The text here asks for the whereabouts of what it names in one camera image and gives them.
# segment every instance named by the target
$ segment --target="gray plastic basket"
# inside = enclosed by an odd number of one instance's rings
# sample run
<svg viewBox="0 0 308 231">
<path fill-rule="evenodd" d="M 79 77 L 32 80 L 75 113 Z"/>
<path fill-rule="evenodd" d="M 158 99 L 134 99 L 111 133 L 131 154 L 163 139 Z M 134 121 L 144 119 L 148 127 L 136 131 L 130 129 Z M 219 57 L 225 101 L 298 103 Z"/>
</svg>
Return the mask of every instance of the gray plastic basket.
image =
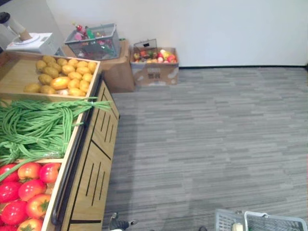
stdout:
<svg viewBox="0 0 308 231">
<path fill-rule="evenodd" d="M 303 219 L 245 212 L 245 230 L 249 231 L 307 231 Z"/>
<path fill-rule="evenodd" d="M 266 213 L 232 211 L 217 209 L 215 231 L 232 231 L 234 223 L 243 224 L 244 231 L 308 231 L 303 219 L 272 216 Z"/>
<path fill-rule="evenodd" d="M 93 34 L 99 33 L 102 37 L 75 40 L 74 30 L 66 39 L 76 57 L 93 60 L 116 59 L 120 56 L 120 41 L 114 23 L 89 28 Z"/>
<path fill-rule="evenodd" d="M 242 213 L 234 213 L 224 209 L 216 209 L 216 231 L 232 231 L 234 223 L 244 224 L 244 217 Z"/>
</svg>

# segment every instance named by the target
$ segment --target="tomato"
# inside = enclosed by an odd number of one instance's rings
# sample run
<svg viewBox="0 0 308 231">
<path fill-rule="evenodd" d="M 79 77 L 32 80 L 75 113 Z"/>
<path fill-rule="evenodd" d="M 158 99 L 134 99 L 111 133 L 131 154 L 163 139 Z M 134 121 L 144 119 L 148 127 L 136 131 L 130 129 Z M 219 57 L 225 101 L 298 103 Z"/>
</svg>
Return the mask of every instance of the tomato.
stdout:
<svg viewBox="0 0 308 231">
<path fill-rule="evenodd" d="M 55 183 L 60 169 L 60 163 L 45 164 L 39 172 L 39 178 L 45 183 Z"/>
<path fill-rule="evenodd" d="M 31 218 L 39 218 L 46 214 L 48 204 L 50 201 L 50 195 L 39 194 L 32 197 L 26 206 L 26 213 Z"/>
<path fill-rule="evenodd" d="M 39 163 L 30 162 L 22 165 L 18 169 L 18 177 L 21 180 L 26 179 L 38 179 L 39 178 L 39 171 L 42 166 Z"/>
<path fill-rule="evenodd" d="M 43 226 L 43 221 L 41 219 L 32 218 L 25 220 L 18 226 L 18 231 L 40 231 Z"/>
<path fill-rule="evenodd" d="M 16 164 L 8 164 L 8 165 L 0 167 L 0 175 L 7 172 L 8 170 L 10 170 L 15 165 Z M 17 170 L 12 172 L 10 175 L 8 175 L 2 182 L 10 182 L 10 181 L 19 181 Z"/>
<path fill-rule="evenodd" d="M 20 186 L 18 195 L 22 201 L 28 201 L 35 195 L 44 193 L 47 186 L 41 180 L 29 180 Z"/>
<path fill-rule="evenodd" d="M 17 227 L 13 225 L 0 226 L 0 231 L 17 231 Z"/>
<path fill-rule="evenodd" d="M 5 182 L 0 185 L 0 203 L 14 201 L 19 198 L 18 190 L 21 187 L 20 182 Z"/>
<path fill-rule="evenodd" d="M 5 224 L 18 225 L 27 219 L 25 201 L 13 201 L 7 204 L 1 213 L 1 219 Z"/>
</svg>

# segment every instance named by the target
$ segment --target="cardboard box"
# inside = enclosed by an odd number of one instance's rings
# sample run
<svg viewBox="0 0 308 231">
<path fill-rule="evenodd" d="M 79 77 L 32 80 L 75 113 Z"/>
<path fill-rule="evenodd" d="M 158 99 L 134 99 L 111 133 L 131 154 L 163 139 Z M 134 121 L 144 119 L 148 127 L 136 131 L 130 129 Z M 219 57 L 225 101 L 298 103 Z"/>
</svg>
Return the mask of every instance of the cardboard box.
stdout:
<svg viewBox="0 0 308 231">
<path fill-rule="evenodd" d="M 132 92 L 135 90 L 130 67 L 130 50 L 127 40 L 120 41 L 120 57 L 101 61 L 100 70 L 104 71 L 104 81 L 111 93 Z M 75 56 L 67 49 L 66 55 Z"/>
<path fill-rule="evenodd" d="M 135 63 L 133 52 L 130 55 L 130 65 L 136 86 L 175 85 L 179 77 L 179 58 L 175 48 L 158 48 L 173 53 L 177 63 Z"/>
</svg>

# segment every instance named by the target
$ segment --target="potato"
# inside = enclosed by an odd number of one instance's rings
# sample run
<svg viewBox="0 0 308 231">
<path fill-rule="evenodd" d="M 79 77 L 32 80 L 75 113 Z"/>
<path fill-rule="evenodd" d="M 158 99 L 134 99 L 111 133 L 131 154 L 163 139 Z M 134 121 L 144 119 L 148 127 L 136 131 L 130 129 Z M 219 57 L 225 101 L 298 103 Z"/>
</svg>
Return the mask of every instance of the potato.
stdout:
<svg viewBox="0 0 308 231">
<path fill-rule="evenodd" d="M 76 67 L 82 67 L 82 66 L 88 67 L 88 63 L 86 61 L 80 61 L 79 63 L 76 64 Z"/>
<path fill-rule="evenodd" d="M 69 76 L 71 79 L 76 78 L 78 80 L 82 80 L 82 75 L 78 72 L 75 72 L 75 71 L 69 73 L 67 76 Z"/>
<path fill-rule="evenodd" d="M 43 73 L 51 76 L 52 78 L 57 78 L 59 76 L 59 72 L 53 67 L 46 66 L 43 68 Z"/>
<path fill-rule="evenodd" d="M 68 90 L 68 94 L 73 96 L 86 96 L 86 94 L 78 88 L 71 88 Z"/>
<path fill-rule="evenodd" d="M 88 90 L 89 90 L 89 82 L 85 81 L 85 80 L 82 80 L 80 81 L 79 83 L 79 89 L 82 90 L 83 92 L 87 93 Z"/>
<path fill-rule="evenodd" d="M 89 73 L 85 73 L 85 74 L 83 75 L 82 79 L 85 80 L 85 81 L 87 81 L 87 82 L 89 82 L 89 83 L 91 83 L 92 77 L 93 77 L 93 75 L 91 75 L 91 74 L 89 74 Z"/>
<path fill-rule="evenodd" d="M 57 64 L 59 64 L 60 66 L 67 65 L 67 60 L 64 59 L 64 58 L 59 58 L 59 59 L 57 60 Z"/>
<path fill-rule="evenodd" d="M 53 67 L 58 72 L 61 72 L 61 69 L 62 69 L 60 65 L 58 65 L 57 63 L 54 63 L 54 62 L 47 63 L 47 66 Z"/>
<path fill-rule="evenodd" d="M 62 73 L 68 75 L 69 73 L 75 71 L 75 68 L 71 65 L 62 66 Z"/>
<path fill-rule="evenodd" d="M 49 62 L 53 62 L 53 63 L 56 63 L 56 59 L 51 57 L 50 55 L 44 55 L 43 56 L 43 61 L 45 63 L 49 63 Z"/>
<path fill-rule="evenodd" d="M 80 80 L 74 78 L 71 81 L 69 81 L 67 88 L 71 89 L 71 88 L 79 88 L 79 83 Z"/>
<path fill-rule="evenodd" d="M 90 69 L 91 74 L 93 74 L 95 69 L 96 69 L 96 63 L 95 62 L 89 62 L 88 63 L 88 69 Z"/>
<path fill-rule="evenodd" d="M 51 86 L 48 86 L 48 85 L 44 85 L 44 86 L 41 86 L 40 87 L 40 93 L 43 93 L 43 94 L 56 94 L 56 90 L 53 89 Z"/>
<path fill-rule="evenodd" d="M 35 66 L 37 67 L 37 70 L 41 72 L 43 68 L 47 66 L 47 64 L 43 60 L 38 60 L 35 63 Z"/>
<path fill-rule="evenodd" d="M 77 59 L 70 59 L 68 62 L 67 62 L 67 65 L 71 65 L 73 67 L 77 67 L 77 63 L 78 63 L 78 60 Z"/>
<path fill-rule="evenodd" d="M 38 80 L 43 85 L 49 85 L 50 82 L 52 81 L 52 77 L 47 74 L 41 74 L 38 76 Z"/>
<path fill-rule="evenodd" d="M 31 93 L 39 93 L 40 84 L 38 83 L 29 83 L 24 87 L 24 92 L 31 92 Z"/>
<path fill-rule="evenodd" d="M 71 81 L 71 79 L 69 77 L 54 78 L 50 82 L 50 86 L 55 90 L 65 89 L 65 88 L 67 88 L 69 81 Z"/>
<path fill-rule="evenodd" d="M 91 74 L 90 69 L 88 69 L 88 68 L 85 67 L 85 66 L 78 67 L 78 68 L 76 69 L 76 72 L 78 72 L 78 73 L 80 73 L 80 74 L 82 74 L 82 75 L 84 75 L 85 73 Z"/>
</svg>

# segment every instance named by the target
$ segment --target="shopping basket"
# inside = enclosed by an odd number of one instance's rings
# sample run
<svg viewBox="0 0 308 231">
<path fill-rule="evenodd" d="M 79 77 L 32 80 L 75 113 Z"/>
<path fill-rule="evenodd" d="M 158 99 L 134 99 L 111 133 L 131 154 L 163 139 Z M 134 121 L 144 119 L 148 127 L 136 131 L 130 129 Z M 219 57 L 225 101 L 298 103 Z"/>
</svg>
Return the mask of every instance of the shopping basket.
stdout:
<svg viewBox="0 0 308 231">
<path fill-rule="evenodd" d="M 273 216 L 267 213 L 216 210 L 216 231 L 232 231 L 234 223 L 243 224 L 244 231 L 308 231 L 303 219 Z"/>
</svg>

